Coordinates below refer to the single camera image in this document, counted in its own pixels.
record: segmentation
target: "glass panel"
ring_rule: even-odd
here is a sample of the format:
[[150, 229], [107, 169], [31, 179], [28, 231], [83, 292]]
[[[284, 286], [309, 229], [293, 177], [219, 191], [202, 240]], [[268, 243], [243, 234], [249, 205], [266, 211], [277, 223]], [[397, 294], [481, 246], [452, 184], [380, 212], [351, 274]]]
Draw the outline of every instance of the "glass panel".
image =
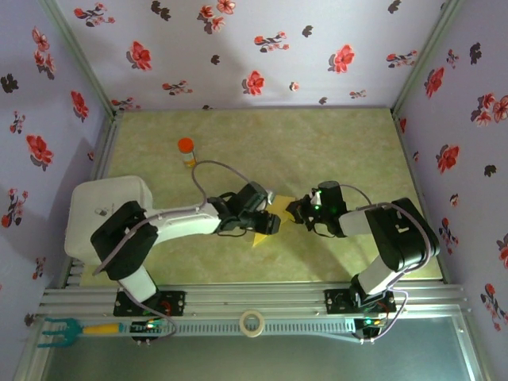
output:
[[173, 337], [139, 348], [126, 338], [81, 338], [55, 349], [50, 381], [179, 379], [308, 381], [468, 379], [450, 318], [398, 321], [382, 339]]

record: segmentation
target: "metal bracket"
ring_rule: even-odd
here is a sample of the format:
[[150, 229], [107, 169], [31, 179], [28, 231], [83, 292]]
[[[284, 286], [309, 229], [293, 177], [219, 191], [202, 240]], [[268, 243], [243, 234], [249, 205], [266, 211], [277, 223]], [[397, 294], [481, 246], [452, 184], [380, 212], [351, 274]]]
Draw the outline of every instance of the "metal bracket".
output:
[[348, 288], [325, 290], [325, 306], [328, 315], [343, 314], [381, 314], [396, 312], [394, 294], [388, 291], [382, 299], [370, 305], [356, 307], [351, 302]]
[[[167, 316], [183, 316], [185, 308], [185, 292], [183, 291], [161, 291], [159, 304], [154, 308]], [[133, 303], [124, 291], [117, 293], [117, 299], [114, 303], [113, 316], [118, 317], [139, 317], [155, 316]]]

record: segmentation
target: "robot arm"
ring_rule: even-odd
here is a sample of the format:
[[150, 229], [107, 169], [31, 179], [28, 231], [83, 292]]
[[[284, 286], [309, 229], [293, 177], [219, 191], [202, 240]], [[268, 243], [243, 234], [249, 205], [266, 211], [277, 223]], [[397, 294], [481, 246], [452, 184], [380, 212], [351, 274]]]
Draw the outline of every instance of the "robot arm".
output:
[[356, 307], [379, 301], [409, 270], [439, 253], [436, 235], [408, 198], [348, 211], [339, 183], [327, 181], [292, 202], [287, 211], [309, 231], [324, 224], [339, 238], [372, 234], [379, 256], [352, 278], [350, 296]]
[[[138, 302], [156, 305], [158, 290], [142, 265], [154, 245], [235, 228], [277, 233], [279, 217], [264, 210], [270, 197], [262, 186], [250, 182], [238, 194], [229, 192], [187, 208], [144, 210], [136, 201], [126, 202], [92, 234], [90, 241], [111, 280], [118, 281]], [[128, 234], [129, 239], [113, 259], [108, 259]]]

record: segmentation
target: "yellow handle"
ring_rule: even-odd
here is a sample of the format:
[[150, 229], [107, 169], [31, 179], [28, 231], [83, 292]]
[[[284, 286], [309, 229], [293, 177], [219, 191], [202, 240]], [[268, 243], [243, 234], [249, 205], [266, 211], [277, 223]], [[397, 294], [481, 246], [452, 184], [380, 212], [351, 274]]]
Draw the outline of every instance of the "yellow handle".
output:
[[121, 328], [121, 323], [92, 325], [90, 327], [84, 327], [83, 333], [88, 335], [107, 335], [111, 333], [119, 333], [121, 332]]

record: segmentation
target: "white cover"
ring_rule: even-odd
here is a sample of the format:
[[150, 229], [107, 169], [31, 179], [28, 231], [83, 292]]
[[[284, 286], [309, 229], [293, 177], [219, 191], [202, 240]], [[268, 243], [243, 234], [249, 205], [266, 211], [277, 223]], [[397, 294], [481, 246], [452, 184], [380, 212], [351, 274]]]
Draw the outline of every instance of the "white cover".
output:
[[71, 210], [65, 237], [65, 252], [85, 264], [99, 260], [90, 237], [120, 206], [138, 201], [142, 208], [152, 208], [152, 192], [137, 176], [90, 181], [72, 192]]

